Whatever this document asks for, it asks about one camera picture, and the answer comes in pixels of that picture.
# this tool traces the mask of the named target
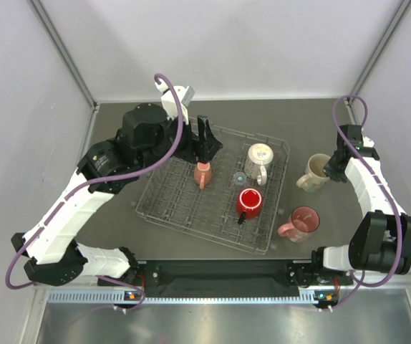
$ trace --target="floor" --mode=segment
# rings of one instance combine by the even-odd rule
[[[95,307],[48,304],[37,344],[411,343],[404,290],[361,290],[332,314],[311,305]]]
[[[278,237],[274,230],[270,250],[265,255],[254,255],[150,224],[134,210],[147,177],[126,186],[105,204],[80,231],[78,241],[108,249],[125,246],[138,259],[309,258],[318,247],[347,244],[362,218],[350,183],[330,181],[318,193],[306,193],[295,184],[311,155],[331,155],[336,148],[333,102],[334,99],[201,101],[192,102],[188,108],[190,116],[207,115],[215,125],[282,138],[289,144],[289,165],[279,204],[284,214],[277,217],[274,228],[282,225],[297,206],[310,206],[320,216],[320,227],[307,242],[295,244]],[[135,106],[101,105],[91,143],[113,137],[123,114]],[[338,110],[338,120],[350,123],[343,105]]]

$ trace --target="robotic arm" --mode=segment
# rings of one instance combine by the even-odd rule
[[[27,233],[17,233],[11,238],[15,250],[19,251],[39,229],[44,228],[23,253],[29,258],[24,270],[32,282],[60,286],[85,275],[103,275],[131,282],[137,274],[137,260],[129,249],[87,247],[74,238],[104,203],[138,177],[92,184],[77,191],[73,198],[68,195],[86,181],[151,166],[170,149],[177,133],[177,107],[165,82],[161,80],[155,84],[163,94],[163,106],[140,104],[124,114],[116,136],[94,144],[87,151],[66,189],[43,219]],[[205,116],[198,116],[198,135],[192,132],[186,106],[194,95],[193,88],[175,86],[174,89],[181,101],[184,122],[173,155],[189,163],[208,163],[223,145],[212,134]]]
[[[349,146],[338,133],[337,150],[324,172],[334,181],[351,181],[364,218],[350,244],[343,247],[321,247],[316,251],[316,256],[327,269],[390,271],[397,251],[396,220],[382,186],[394,201],[402,223],[402,254],[395,273],[406,274],[411,266],[411,216],[393,198],[382,175],[374,142],[362,136],[362,126],[342,125],[340,129],[375,174],[372,175],[363,162],[352,155]]]

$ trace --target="dish rack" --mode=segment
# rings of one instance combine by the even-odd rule
[[[195,119],[191,118],[197,133]],[[193,177],[195,164],[171,158],[154,170],[135,208],[138,215],[154,224],[181,231],[234,249],[265,254],[271,241],[274,221],[289,160],[289,146],[281,139],[252,135],[211,124],[223,148],[211,161],[212,179],[203,190]],[[237,223],[233,175],[243,171],[248,149],[265,143],[274,152],[266,185],[247,178],[246,187],[257,188],[264,197],[260,215]]]

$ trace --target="cup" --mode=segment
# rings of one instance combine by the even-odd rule
[[[212,179],[211,163],[197,163],[194,169],[194,179],[202,190]]]
[[[256,218],[263,208],[263,195],[255,188],[245,188],[237,195],[236,210],[239,215],[238,224],[243,220]]]
[[[268,180],[268,169],[274,159],[271,147],[264,143],[255,143],[248,149],[246,164],[243,171],[250,179],[256,179],[263,186]]]
[[[286,224],[277,229],[281,237],[287,237],[292,242],[305,242],[319,228],[318,213],[308,206],[300,206],[293,210]]]
[[[329,181],[329,177],[323,172],[330,157],[327,154],[314,154],[307,161],[306,174],[296,182],[299,188],[307,192],[317,192]]]

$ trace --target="white mug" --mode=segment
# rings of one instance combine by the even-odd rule
[[[271,147],[264,143],[255,143],[248,149],[247,160],[243,171],[250,179],[256,179],[263,186],[268,180],[268,169],[274,159]]]
[[[327,154],[314,154],[307,161],[306,174],[296,182],[299,188],[307,192],[317,192],[329,181],[329,177],[323,172],[330,157]]]

